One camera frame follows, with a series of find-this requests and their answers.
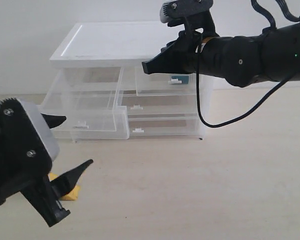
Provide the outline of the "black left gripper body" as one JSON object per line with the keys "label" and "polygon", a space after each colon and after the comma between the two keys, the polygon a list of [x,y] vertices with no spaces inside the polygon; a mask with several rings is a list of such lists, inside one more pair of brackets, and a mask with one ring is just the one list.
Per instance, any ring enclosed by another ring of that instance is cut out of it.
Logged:
{"label": "black left gripper body", "polygon": [[0,206],[21,193],[49,227],[58,224],[71,212],[60,203],[66,184],[48,177],[60,151],[58,144],[0,140]]}

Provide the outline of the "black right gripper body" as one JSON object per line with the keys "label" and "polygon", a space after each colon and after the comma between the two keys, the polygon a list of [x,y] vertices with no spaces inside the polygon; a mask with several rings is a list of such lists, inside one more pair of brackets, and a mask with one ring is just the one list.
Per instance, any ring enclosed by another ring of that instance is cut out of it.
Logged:
{"label": "black right gripper body", "polygon": [[177,51],[182,53],[183,69],[189,74],[200,75],[227,75],[229,60],[227,46],[229,37],[218,35],[204,35],[194,32],[192,39],[186,37],[182,31],[176,40]]}

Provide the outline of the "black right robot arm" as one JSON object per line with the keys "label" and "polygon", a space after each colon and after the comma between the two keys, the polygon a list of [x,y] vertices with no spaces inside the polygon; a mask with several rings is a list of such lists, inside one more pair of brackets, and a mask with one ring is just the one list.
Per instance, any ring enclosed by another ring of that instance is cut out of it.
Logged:
{"label": "black right robot arm", "polygon": [[152,74],[199,74],[245,88],[262,82],[300,81],[300,17],[256,36],[219,36],[211,29],[179,32],[154,58],[142,62]]}

